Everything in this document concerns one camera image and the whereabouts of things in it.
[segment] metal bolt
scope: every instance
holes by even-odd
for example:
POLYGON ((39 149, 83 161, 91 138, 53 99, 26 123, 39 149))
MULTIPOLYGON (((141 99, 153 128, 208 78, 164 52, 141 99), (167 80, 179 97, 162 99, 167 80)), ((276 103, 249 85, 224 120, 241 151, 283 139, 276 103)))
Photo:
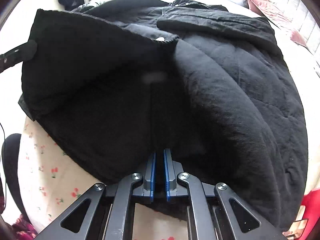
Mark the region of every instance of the metal bolt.
POLYGON ((131 178, 134 179, 134 180, 141 179, 141 174, 140 173, 134 173, 134 174, 131 175, 131 178))
POLYGON ((103 189, 103 184, 97 183, 96 185, 93 186, 94 190, 100 191, 103 189))
POLYGON ((219 182, 216 186, 220 190, 226 190, 228 188, 227 184, 222 183, 222 182, 219 182))
POLYGON ((178 174, 179 179, 187 179, 187 178, 189 178, 189 176, 190 175, 187 172, 181 172, 178 174))

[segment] bed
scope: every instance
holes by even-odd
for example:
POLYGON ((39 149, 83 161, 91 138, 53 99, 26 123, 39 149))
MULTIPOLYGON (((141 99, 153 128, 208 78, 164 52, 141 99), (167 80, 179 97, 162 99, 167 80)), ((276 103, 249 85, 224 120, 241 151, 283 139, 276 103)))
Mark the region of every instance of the bed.
MULTIPOLYGON (((252 11, 227 0, 196 0, 205 4, 222 4, 230 12, 258 17, 252 11)), ((314 71, 316 61, 310 52, 295 43, 276 26, 278 46, 298 88, 304 106, 308 132, 309 172, 306 193, 319 184, 320 117, 317 92, 320 79, 314 71)), ((37 122, 26 118, 20 143, 18 177, 21 197, 35 229, 40 232, 75 201, 92 184, 98 182, 63 152, 37 122)), ((154 212, 138 205, 133 239, 187 239, 185 221, 154 212)))

